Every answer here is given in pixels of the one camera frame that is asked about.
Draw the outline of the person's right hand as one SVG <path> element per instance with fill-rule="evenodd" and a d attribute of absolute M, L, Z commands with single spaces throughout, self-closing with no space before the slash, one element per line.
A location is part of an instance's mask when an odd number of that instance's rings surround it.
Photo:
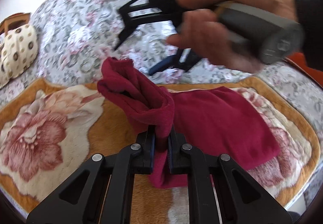
<path fill-rule="evenodd" d="M 251 56 L 234 52 L 229 41 L 228 30 L 218 23 L 215 13 L 207 9 L 211 4 L 233 1 L 260 8 L 281 17 L 296 21 L 294 0 L 176 0 L 181 7 L 188 8 L 183 15 L 180 33 L 167 38 L 167 43 L 181 49 L 191 48 L 200 57 L 213 65 L 231 70 L 257 73 L 263 64 Z"/>

